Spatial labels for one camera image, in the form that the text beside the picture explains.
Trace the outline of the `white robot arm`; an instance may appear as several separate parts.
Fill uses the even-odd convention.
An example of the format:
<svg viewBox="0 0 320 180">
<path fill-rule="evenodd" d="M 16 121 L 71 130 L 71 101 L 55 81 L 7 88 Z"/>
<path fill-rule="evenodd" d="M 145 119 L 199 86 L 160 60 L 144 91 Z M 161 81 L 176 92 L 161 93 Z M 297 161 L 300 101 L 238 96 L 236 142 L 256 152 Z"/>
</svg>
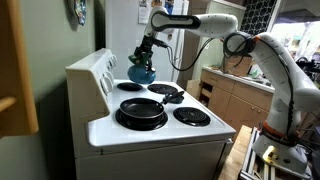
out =
<svg viewBox="0 0 320 180">
<path fill-rule="evenodd" d="M 229 14 L 170 15 L 162 6 L 152 9 L 142 43 L 129 56 L 133 65 L 127 75 L 133 82 L 150 84 L 155 80 L 152 47 L 166 47 L 156 38 L 160 32 L 188 30 L 198 36 L 223 41 L 229 56 L 254 58 L 274 87 L 271 107 L 263 122 L 254 152 L 266 163 L 303 179 L 311 177 L 306 155 L 298 146 L 297 127 L 303 112 L 320 107 L 320 90 L 296 64 L 286 48 L 271 34 L 250 35 L 238 30 L 238 19 Z"/>
</svg>

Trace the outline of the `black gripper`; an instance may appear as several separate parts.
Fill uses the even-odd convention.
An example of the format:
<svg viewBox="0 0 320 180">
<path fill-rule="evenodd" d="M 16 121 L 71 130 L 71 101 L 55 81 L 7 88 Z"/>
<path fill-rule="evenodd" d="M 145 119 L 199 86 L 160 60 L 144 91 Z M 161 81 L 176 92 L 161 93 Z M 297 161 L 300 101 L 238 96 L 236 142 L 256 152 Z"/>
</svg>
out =
<svg viewBox="0 0 320 180">
<path fill-rule="evenodd" d="M 158 40 L 154 37 L 147 37 L 144 36 L 142 39 L 142 43 L 139 47 L 137 47 L 134 51 L 134 55 L 138 56 L 141 54 L 145 54 L 146 58 L 147 58 L 147 64 L 148 66 L 152 66 L 152 55 L 153 55 L 153 51 L 152 51 L 152 46 L 156 45 L 158 47 L 163 47 L 166 48 L 167 44 L 164 41 Z"/>
</svg>

